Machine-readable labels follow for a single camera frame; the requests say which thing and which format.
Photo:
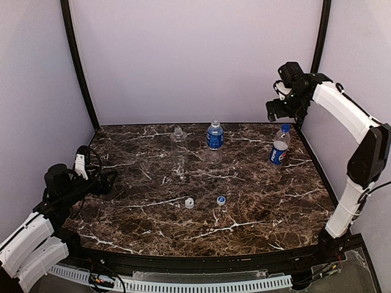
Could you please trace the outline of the pepsi label bottle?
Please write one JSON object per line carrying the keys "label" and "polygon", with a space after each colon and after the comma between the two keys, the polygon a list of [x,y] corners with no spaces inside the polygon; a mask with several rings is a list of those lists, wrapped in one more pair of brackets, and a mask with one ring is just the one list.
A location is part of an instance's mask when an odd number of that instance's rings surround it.
{"label": "pepsi label bottle", "polygon": [[279,170],[282,166],[283,160],[290,145],[290,140],[290,131],[288,133],[284,133],[281,131],[281,128],[274,136],[272,150],[269,154],[269,162],[277,170]]}

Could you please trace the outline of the blue label water bottle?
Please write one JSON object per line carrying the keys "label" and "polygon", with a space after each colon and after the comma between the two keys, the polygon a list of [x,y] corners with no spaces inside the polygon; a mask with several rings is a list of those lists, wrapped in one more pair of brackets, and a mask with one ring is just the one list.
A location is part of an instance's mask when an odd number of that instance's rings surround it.
{"label": "blue label water bottle", "polygon": [[208,162],[218,164],[222,160],[222,147],[224,144],[224,130],[217,118],[212,119],[207,129]]}

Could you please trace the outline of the clear unlabeled plastic bottle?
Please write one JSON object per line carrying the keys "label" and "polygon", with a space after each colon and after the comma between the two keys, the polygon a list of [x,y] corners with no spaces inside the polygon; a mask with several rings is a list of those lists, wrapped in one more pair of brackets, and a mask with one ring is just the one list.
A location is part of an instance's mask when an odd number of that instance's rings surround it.
{"label": "clear unlabeled plastic bottle", "polygon": [[173,170],[180,177],[184,177],[188,161],[188,136],[179,126],[176,126],[170,135]]}

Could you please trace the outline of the white clear bottle cap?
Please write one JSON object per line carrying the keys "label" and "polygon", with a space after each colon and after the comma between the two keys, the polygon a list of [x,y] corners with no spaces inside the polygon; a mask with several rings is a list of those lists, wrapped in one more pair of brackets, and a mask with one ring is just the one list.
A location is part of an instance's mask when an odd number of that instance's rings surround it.
{"label": "white clear bottle cap", "polygon": [[192,209],[195,206],[194,199],[189,197],[185,199],[185,208],[186,209]]}

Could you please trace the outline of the white blue bottle cap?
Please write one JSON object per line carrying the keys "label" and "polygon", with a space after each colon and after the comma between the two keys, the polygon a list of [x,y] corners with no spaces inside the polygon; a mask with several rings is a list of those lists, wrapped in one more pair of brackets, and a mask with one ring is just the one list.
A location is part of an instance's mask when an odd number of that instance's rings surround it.
{"label": "white blue bottle cap", "polygon": [[216,200],[217,204],[222,206],[226,204],[226,198],[224,196],[219,196]]}

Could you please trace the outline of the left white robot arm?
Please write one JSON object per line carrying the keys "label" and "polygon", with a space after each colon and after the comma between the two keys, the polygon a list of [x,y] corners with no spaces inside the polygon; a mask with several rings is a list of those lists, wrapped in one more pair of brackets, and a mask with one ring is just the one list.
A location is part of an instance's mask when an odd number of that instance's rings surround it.
{"label": "left white robot arm", "polygon": [[1,243],[1,289],[29,292],[53,266],[69,256],[80,257],[81,238],[63,227],[73,217],[72,207],[86,195],[111,192],[117,171],[102,173],[89,167],[77,174],[64,164],[51,166],[44,180],[42,201],[24,223]]}

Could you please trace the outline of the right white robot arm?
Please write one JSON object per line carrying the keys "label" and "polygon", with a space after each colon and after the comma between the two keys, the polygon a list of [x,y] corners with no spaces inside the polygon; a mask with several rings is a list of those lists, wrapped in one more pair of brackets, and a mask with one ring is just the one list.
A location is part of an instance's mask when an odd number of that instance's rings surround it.
{"label": "right white robot arm", "polygon": [[390,125],[382,123],[360,107],[339,82],[322,73],[305,73],[297,62],[277,70],[273,87],[278,97],[266,103],[268,120],[293,118],[303,121],[311,103],[328,111],[357,144],[348,161],[347,182],[342,197],[325,231],[333,239],[342,237],[360,216],[385,169],[390,152]]}

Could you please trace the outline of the small circuit board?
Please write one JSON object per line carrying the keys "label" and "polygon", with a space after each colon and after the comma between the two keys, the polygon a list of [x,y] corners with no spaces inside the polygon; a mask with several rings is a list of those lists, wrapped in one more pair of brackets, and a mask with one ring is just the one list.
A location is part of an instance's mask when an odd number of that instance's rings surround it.
{"label": "small circuit board", "polygon": [[88,283],[91,286],[104,289],[112,289],[115,285],[115,278],[107,275],[91,273],[88,277]]}

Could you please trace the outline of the black right corner post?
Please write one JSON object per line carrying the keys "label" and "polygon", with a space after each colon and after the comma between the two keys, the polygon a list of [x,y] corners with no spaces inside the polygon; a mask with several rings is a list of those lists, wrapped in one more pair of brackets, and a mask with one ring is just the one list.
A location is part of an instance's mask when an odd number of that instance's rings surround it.
{"label": "black right corner post", "polygon": [[311,73],[317,73],[320,68],[323,49],[326,42],[327,29],[329,24],[329,17],[331,14],[331,0],[323,0],[319,28],[313,53],[312,64],[310,68]]}

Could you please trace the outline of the black corner post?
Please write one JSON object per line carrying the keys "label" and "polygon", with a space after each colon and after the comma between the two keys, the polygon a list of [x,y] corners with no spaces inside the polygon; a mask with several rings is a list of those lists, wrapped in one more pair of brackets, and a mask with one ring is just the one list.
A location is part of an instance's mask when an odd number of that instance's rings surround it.
{"label": "black corner post", "polygon": [[323,0],[319,28],[313,53],[312,64],[310,68],[311,73],[317,73],[320,68],[323,49],[326,42],[327,29],[329,24],[329,17],[331,14],[331,0]]}
{"label": "black corner post", "polygon": [[93,130],[97,132],[100,129],[100,124],[93,106],[92,98],[88,89],[86,77],[82,67],[81,57],[79,55],[78,45],[76,42],[75,29],[73,27],[70,1],[60,0],[60,7],[61,7],[62,18],[64,22],[65,33],[67,36],[68,47],[70,50],[71,59],[76,73],[78,85],[82,94],[83,102],[86,107]]}

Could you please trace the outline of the black front table rail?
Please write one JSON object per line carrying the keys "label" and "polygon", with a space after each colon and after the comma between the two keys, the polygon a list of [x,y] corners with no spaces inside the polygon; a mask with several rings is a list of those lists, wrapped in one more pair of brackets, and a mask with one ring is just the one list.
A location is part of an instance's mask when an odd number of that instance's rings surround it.
{"label": "black front table rail", "polygon": [[111,269],[121,275],[138,272],[155,273],[229,273],[267,270],[269,273],[301,273],[326,260],[313,256],[315,246],[253,255],[170,257],[147,256],[94,250],[83,247],[77,258],[68,257],[64,264],[83,268]]}

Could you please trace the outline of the black left corner post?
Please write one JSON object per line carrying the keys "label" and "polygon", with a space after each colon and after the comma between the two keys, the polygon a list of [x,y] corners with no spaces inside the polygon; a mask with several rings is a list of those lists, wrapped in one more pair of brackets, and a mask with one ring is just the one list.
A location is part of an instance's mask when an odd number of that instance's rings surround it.
{"label": "black left corner post", "polygon": [[60,0],[60,7],[61,7],[62,18],[64,22],[65,33],[67,36],[68,47],[70,50],[71,59],[76,73],[78,85],[82,94],[83,102],[86,107],[93,130],[97,132],[100,129],[100,124],[93,106],[92,98],[88,89],[86,77],[82,67],[81,57],[79,55],[78,45],[76,42],[75,29],[73,27],[70,1]]}

